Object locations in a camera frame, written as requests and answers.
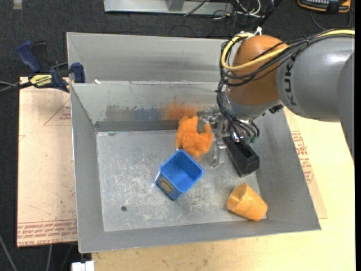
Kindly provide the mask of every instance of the blue container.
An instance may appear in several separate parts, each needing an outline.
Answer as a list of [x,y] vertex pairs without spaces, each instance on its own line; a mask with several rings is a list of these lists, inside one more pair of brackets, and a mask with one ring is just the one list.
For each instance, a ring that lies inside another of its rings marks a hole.
[[178,150],[160,167],[156,184],[172,200],[177,200],[203,173],[203,168],[188,153]]

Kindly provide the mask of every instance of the orange plastic cup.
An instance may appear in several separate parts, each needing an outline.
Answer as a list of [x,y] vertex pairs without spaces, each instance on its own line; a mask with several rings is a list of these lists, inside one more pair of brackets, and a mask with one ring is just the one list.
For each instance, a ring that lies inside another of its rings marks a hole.
[[227,209],[247,219],[259,221],[267,212],[267,204],[249,185],[241,183],[228,198]]

